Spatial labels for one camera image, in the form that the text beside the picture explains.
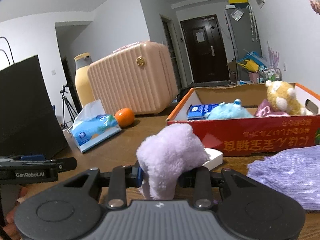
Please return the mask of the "person's left hand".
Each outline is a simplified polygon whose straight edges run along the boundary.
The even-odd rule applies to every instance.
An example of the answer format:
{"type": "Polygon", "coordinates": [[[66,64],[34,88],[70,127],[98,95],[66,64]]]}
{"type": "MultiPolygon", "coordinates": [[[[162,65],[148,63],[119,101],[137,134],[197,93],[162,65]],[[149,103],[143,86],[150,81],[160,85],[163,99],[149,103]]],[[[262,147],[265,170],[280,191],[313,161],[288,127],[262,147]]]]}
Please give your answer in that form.
{"type": "Polygon", "coordinates": [[[20,185],[1,185],[1,239],[21,239],[14,215],[20,205],[18,200],[27,192],[28,189],[20,185]]]}

